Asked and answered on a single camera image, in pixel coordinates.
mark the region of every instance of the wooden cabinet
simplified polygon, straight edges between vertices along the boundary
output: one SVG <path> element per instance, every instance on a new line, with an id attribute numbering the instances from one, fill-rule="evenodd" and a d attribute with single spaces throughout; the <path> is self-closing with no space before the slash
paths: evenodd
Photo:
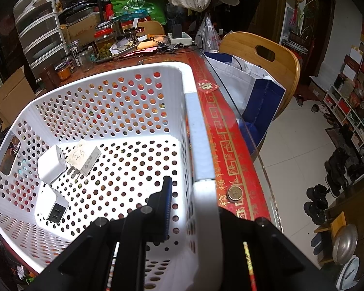
<path id="1" fill-rule="evenodd" d="M 346 223 L 357 227 L 358 242 L 355 255 L 360 259 L 357 279 L 364 274 L 364 179 L 352 185 L 342 193 L 329 209 L 325 211 L 327 219 L 334 219 L 344 212 Z"/>

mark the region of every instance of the red jar lid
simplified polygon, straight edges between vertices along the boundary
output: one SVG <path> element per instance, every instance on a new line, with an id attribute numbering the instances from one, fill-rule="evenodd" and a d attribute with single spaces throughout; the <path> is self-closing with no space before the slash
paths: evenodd
<path id="1" fill-rule="evenodd" d="M 102 31 L 99 31 L 99 32 L 95 33 L 94 38 L 98 38 L 100 36 L 107 35 L 107 34 L 110 34 L 112 32 L 113 32 L 112 28 L 106 28 L 106 29 L 103 29 Z"/>

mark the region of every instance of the white plastic basket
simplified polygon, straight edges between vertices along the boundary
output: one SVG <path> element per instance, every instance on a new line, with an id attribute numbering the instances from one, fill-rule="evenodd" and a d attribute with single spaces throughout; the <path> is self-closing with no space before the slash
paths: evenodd
<path id="1" fill-rule="evenodd" d="M 169 239 L 157 246 L 148 243 L 145 288 L 219 288 L 222 240 L 215 174 L 188 65 L 129 67 L 49 92 L 28 104 L 11 126 L 0 148 L 0 164 L 13 136 L 20 140 L 19 158 L 9 175 L 0 171 L 0 234 L 37 272 L 90 221 L 122 218 L 145 205 L 169 175 Z M 70 204 L 56 225 L 37 209 L 45 185 L 36 163 L 54 144 L 67 156 L 81 138 L 98 146 L 102 155 L 89 176 L 64 173 L 52 184 Z"/>

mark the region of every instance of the floor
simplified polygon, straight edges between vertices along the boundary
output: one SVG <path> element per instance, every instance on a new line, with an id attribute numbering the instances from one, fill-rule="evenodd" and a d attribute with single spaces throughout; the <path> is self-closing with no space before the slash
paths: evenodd
<path id="1" fill-rule="evenodd" d="M 320 183 L 326 186 L 324 162 L 335 146 L 325 128 L 331 128 L 321 112 L 310 108 L 318 101 L 305 101 L 298 106 L 293 98 L 283 113 L 274 120 L 260 151 L 278 206 L 284 234 L 316 265 L 310 241 L 317 226 L 305 214 L 303 205 L 309 199 L 306 190 Z M 257 168 L 259 178 L 262 168 Z M 334 201 L 327 195 L 328 204 Z"/>

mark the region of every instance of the power strip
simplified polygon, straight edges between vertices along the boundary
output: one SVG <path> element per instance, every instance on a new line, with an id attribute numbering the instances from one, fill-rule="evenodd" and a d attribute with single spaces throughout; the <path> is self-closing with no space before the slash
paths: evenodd
<path id="1" fill-rule="evenodd" d="M 167 34 L 168 39 L 170 40 L 170 44 L 183 44 L 186 46 L 190 46 L 192 44 L 191 37 L 186 34 L 185 32 L 182 32 L 182 38 L 173 38 L 173 33 Z"/>

